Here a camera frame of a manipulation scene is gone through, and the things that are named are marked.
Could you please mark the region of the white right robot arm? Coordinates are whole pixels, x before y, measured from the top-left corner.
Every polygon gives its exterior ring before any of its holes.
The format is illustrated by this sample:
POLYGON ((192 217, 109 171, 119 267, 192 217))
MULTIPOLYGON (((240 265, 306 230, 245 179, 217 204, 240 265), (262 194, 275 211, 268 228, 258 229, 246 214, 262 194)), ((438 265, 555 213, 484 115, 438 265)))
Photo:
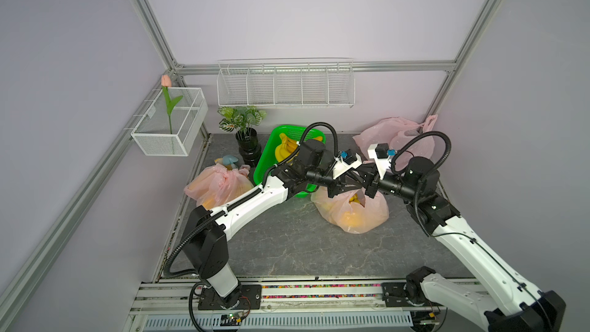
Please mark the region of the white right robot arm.
POLYGON ((436 193, 439 172, 430 159, 411 158, 397 173, 381 173, 375 163, 362 164, 356 172, 367 195, 382 192, 402 198, 413 220, 448 248, 487 292, 478 296, 423 266, 408 274, 404 290, 391 292, 387 300, 406 298, 413 306, 441 304, 486 331, 559 330, 565 301, 554 291, 540 290, 509 266, 436 193))

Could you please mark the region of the plain pink plastic bag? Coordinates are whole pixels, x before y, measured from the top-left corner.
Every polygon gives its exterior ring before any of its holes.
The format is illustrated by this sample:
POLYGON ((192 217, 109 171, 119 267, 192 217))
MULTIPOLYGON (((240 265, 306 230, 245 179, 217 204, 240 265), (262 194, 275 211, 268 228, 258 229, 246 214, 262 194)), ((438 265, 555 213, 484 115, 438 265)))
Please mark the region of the plain pink plastic bag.
MULTIPOLYGON (((399 151, 421 132, 431 132, 437 118, 438 115, 430 115, 422 124, 402 117, 386 118, 354 136, 353 140, 366 158, 369 158, 368 148, 372 144, 387 143, 390 149, 399 151)), ((396 170, 403 170, 413 156, 431 158, 434 148, 435 139, 433 137, 421 139, 396 160, 396 170)))

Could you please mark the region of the yellow-green banana bunch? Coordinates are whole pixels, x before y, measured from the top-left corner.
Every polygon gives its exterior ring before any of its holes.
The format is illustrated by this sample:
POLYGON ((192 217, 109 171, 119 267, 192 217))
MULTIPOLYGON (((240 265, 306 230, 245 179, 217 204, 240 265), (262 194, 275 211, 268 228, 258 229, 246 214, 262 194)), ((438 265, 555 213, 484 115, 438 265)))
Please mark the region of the yellow-green banana bunch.
POLYGON ((355 194, 355 195, 353 195, 353 196, 352 196, 352 197, 349 199, 349 202, 350 202, 350 203, 357 203, 357 204, 359 204, 359 203, 360 203, 360 200, 359 200, 358 194, 355 194))

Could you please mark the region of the pink peach printed bag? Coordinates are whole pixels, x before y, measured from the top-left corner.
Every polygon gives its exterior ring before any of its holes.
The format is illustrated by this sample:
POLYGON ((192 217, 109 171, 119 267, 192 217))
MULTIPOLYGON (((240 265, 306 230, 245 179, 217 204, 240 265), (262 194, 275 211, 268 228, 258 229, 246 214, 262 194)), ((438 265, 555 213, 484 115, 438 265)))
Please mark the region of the pink peach printed bag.
POLYGON ((390 216, 384 195, 377 193, 375 198, 369 198, 363 188, 333 198, 328 197, 326 188, 319 188, 310 200, 326 221, 349 234, 367 233, 384 224, 390 216), (355 194, 358 194, 359 204, 349 202, 355 194))

